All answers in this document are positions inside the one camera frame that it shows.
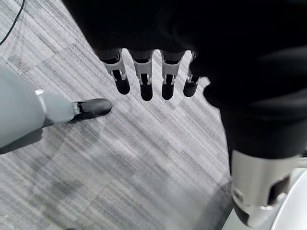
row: striped carpet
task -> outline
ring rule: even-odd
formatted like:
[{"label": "striped carpet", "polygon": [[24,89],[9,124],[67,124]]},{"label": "striped carpet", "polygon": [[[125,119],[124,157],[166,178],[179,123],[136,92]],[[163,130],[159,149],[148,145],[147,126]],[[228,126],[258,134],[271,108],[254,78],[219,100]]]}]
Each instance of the striped carpet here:
[{"label": "striped carpet", "polygon": [[[21,0],[0,1],[0,37]],[[70,101],[109,99],[112,112],[44,129],[43,139],[1,155],[1,229],[219,230],[231,210],[230,176],[218,111],[183,96],[186,53],[174,96],[161,96],[153,56],[153,99],[144,102],[124,50],[131,91],[117,92],[60,0],[26,0],[0,46],[0,64],[35,88]]]}]

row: black cable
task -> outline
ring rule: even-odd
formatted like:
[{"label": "black cable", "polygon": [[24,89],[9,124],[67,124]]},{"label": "black cable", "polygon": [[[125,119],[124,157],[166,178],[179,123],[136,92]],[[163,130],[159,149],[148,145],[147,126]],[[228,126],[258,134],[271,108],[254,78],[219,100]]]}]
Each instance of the black cable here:
[{"label": "black cable", "polygon": [[0,42],[0,46],[5,42],[5,40],[8,38],[8,36],[9,36],[10,33],[12,32],[12,30],[13,30],[13,28],[14,28],[14,26],[15,26],[15,24],[16,24],[18,18],[19,18],[19,15],[21,14],[21,11],[22,11],[23,8],[24,8],[24,2],[25,2],[25,0],[23,0],[23,2],[22,2],[22,4],[21,4],[21,7],[20,7],[20,10],[19,10],[19,12],[18,12],[18,14],[17,14],[17,16],[16,16],[16,18],[15,18],[15,20],[14,20],[12,26],[10,27],[8,33],[5,35],[5,37],[3,38],[3,40]]}]

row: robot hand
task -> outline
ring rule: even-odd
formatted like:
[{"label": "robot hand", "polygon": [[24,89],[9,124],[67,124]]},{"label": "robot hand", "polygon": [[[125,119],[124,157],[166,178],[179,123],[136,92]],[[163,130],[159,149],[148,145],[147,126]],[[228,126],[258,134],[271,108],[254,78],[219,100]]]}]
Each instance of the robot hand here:
[{"label": "robot hand", "polygon": [[151,54],[161,50],[162,96],[170,99],[183,53],[192,50],[184,94],[204,90],[220,109],[236,213],[258,226],[287,192],[307,145],[307,4],[275,0],[63,0],[122,94],[130,90],[121,49],[152,97]]}]

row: gray carpet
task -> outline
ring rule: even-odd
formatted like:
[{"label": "gray carpet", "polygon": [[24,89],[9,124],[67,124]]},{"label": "gray carpet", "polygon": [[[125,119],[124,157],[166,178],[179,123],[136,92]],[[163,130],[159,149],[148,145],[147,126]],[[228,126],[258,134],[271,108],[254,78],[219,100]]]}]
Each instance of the gray carpet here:
[{"label": "gray carpet", "polygon": [[[20,4],[0,1],[1,38]],[[208,81],[183,96],[190,57],[165,101],[155,51],[154,97],[144,102],[124,50],[131,91],[121,95],[60,0],[26,0],[0,64],[37,89],[70,101],[108,98],[113,109],[47,127],[40,142],[0,156],[1,229],[221,229],[231,208],[226,143],[202,95]]]}]

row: robot finger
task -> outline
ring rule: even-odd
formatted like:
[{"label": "robot finger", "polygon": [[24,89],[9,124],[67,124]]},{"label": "robot finger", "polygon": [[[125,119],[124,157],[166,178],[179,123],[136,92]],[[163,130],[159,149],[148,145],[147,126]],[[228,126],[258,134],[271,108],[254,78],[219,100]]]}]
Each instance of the robot finger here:
[{"label": "robot finger", "polygon": [[[195,53],[192,52],[192,58],[191,58],[190,64],[194,61],[195,57],[196,57]],[[186,83],[185,83],[184,88],[183,88],[183,94],[186,97],[191,97],[191,96],[194,95],[194,93],[196,92],[200,78],[201,77],[198,76],[196,73],[192,74],[192,72],[189,68],[188,77],[186,79]]]},{"label": "robot finger", "polygon": [[113,77],[117,90],[125,95],[130,91],[125,64],[121,56],[121,49],[97,51],[95,53],[104,63],[108,73]]},{"label": "robot finger", "polygon": [[162,97],[165,100],[172,98],[174,93],[175,79],[178,75],[180,61],[184,55],[184,51],[173,53],[160,50],[162,56]]},{"label": "robot finger", "polygon": [[136,76],[139,79],[141,97],[144,101],[150,101],[153,97],[152,87],[152,55],[153,50],[135,51],[129,50],[133,59]]}]

